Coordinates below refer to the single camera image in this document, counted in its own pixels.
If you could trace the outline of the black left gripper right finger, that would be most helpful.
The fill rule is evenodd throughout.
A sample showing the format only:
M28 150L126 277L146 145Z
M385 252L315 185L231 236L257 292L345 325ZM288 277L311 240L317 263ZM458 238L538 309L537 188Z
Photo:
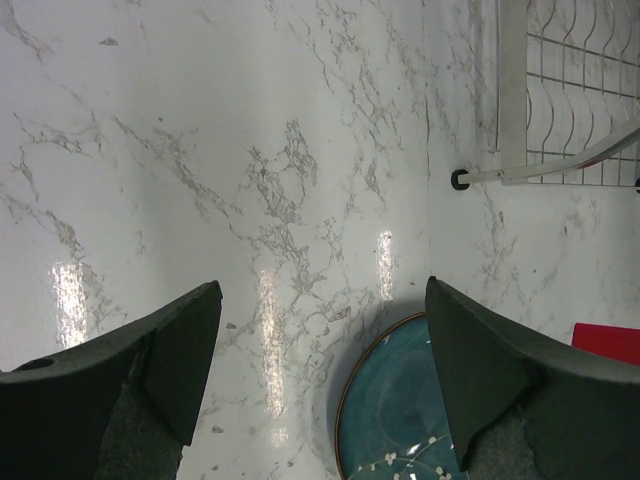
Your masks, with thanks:
M455 457L474 479L636 479L639 369L543 335L430 277Z

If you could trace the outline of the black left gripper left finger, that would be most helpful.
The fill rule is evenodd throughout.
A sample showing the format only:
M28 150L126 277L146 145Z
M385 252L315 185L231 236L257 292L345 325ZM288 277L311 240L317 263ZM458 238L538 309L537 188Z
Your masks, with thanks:
M192 443L223 294L152 314L1 375L4 479L174 479Z

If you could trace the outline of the brown plate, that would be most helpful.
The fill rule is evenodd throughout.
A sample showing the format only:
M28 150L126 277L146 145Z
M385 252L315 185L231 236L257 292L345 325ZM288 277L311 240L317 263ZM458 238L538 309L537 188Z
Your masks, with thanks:
M342 479L467 479L458 466L426 314L365 351L341 395L334 450Z

